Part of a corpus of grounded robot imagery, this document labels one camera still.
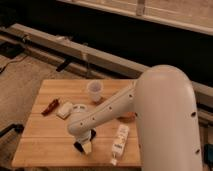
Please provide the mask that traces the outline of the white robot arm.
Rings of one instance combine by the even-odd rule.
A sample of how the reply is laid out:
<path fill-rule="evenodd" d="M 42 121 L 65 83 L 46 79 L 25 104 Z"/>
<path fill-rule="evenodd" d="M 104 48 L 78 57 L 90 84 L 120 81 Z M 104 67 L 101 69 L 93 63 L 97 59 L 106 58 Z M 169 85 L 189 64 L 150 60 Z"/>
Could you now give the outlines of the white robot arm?
<path fill-rule="evenodd" d="M 198 112 L 191 81 L 180 69 L 157 65 L 68 124 L 79 137 L 124 113 L 135 114 L 142 171 L 203 171 Z"/>

